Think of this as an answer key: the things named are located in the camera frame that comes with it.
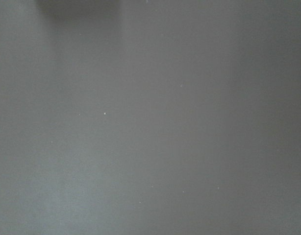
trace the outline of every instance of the dark gray tabletop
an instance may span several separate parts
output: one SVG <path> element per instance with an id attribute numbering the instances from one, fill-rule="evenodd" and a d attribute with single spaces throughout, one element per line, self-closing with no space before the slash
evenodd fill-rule
<path id="1" fill-rule="evenodd" d="M 301 0 L 0 0 L 0 235 L 301 235 Z"/>

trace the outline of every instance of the matte surface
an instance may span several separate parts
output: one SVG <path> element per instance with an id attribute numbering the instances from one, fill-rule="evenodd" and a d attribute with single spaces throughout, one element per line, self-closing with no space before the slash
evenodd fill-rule
<path id="1" fill-rule="evenodd" d="M 301 235 L 301 0 L 0 0 L 0 235 Z"/>

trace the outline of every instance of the gray surface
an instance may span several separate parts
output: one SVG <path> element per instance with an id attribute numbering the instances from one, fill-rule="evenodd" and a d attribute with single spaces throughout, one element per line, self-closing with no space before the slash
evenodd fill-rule
<path id="1" fill-rule="evenodd" d="M 6 234 L 301 235 L 301 0 L 0 0 Z"/>

